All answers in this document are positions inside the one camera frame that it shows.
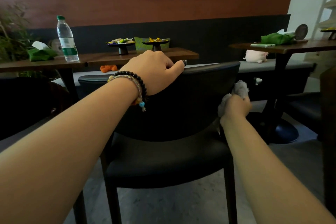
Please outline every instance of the hand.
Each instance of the hand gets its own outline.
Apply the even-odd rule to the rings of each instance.
[[[132,58],[120,71],[130,71],[141,77],[147,95],[154,95],[169,86],[183,72],[182,60],[175,64],[163,52],[145,51]]]
[[[224,116],[240,116],[245,118],[251,108],[252,105],[248,96],[242,99],[238,95],[232,95],[226,102]]]

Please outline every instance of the bracelet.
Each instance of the bracelet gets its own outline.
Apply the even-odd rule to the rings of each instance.
[[[140,84],[141,88],[142,88],[142,98],[145,99],[146,94],[147,94],[147,88],[143,82],[143,80],[141,80],[141,77],[138,76],[137,74],[130,72],[130,71],[118,71],[114,74],[114,76],[118,76],[118,75],[129,75],[134,77]]]
[[[115,78],[127,78],[129,80],[131,80],[132,82],[134,82],[136,88],[138,89],[138,92],[139,92],[139,96],[136,98],[136,100],[134,100],[134,102],[132,103],[132,105],[137,105],[139,104],[139,106],[141,107],[142,111],[144,112],[146,110],[145,108],[145,102],[142,100],[142,87],[140,85],[140,82],[134,78],[133,76],[131,75],[112,75],[109,77],[109,79],[107,80],[107,82],[110,82],[112,80],[114,80]]]

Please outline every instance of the pink pig plush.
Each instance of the pink pig plush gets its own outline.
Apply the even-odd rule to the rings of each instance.
[[[250,63],[263,63],[267,62],[268,52],[259,52],[259,51],[253,51],[253,50],[247,50],[245,59],[247,62]]]

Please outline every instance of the plastic bottle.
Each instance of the plastic bottle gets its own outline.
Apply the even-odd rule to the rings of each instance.
[[[58,15],[57,20],[57,34],[59,41],[61,42],[65,60],[68,62],[78,61],[78,51],[75,46],[74,35],[72,34],[69,25],[65,22],[63,16]]]

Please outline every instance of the bottle label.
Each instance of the bottle label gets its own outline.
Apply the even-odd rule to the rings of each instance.
[[[73,37],[59,38],[65,56],[78,55]]]

